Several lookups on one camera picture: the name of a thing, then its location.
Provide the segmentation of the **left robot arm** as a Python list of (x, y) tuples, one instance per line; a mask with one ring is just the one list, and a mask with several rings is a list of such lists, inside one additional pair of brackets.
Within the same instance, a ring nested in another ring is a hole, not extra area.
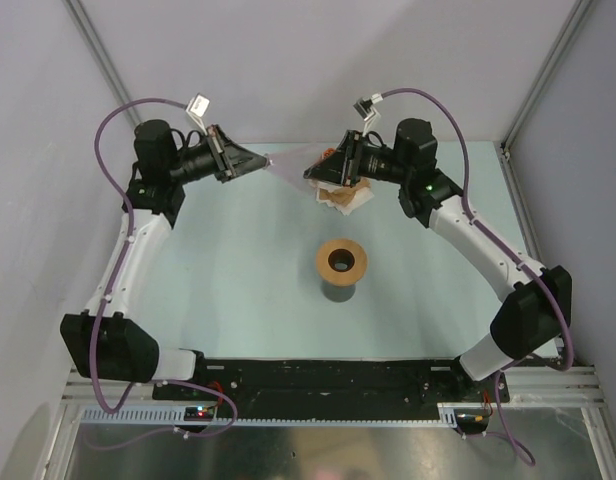
[(209, 389), (197, 353), (163, 347), (138, 319), (154, 261), (174, 229), (186, 184), (212, 176), (222, 183), (263, 169), (268, 160), (232, 141), (217, 125), (193, 143), (161, 119), (134, 131), (137, 157), (122, 202), (120, 234), (104, 276), (84, 310), (67, 314), (60, 333), (78, 373), (85, 378), (147, 383), (174, 379), (189, 399)]

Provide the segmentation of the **pink glass dripper cone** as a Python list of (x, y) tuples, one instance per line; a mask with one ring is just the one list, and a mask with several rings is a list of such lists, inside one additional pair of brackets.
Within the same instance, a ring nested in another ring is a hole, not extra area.
[(304, 172), (318, 164), (328, 149), (330, 146), (325, 144), (309, 143), (268, 153), (266, 171), (298, 190), (310, 191), (312, 186)]

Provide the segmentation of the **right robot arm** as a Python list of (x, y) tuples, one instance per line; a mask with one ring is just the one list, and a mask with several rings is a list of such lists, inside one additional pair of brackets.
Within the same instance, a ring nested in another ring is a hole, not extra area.
[(349, 130), (303, 176), (340, 187), (353, 187), (363, 178), (398, 185), (404, 214), (452, 245), (494, 290), (501, 306), (488, 333), (458, 357), (459, 369), (449, 378), (452, 393), (471, 401), (484, 392), (487, 377), (555, 337), (572, 346), (572, 277), (561, 266), (545, 267), (492, 231), (471, 207), (467, 191), (438, 168), (437, 147), (431, 124), (421, 119), (401, 121), (391, 146)]

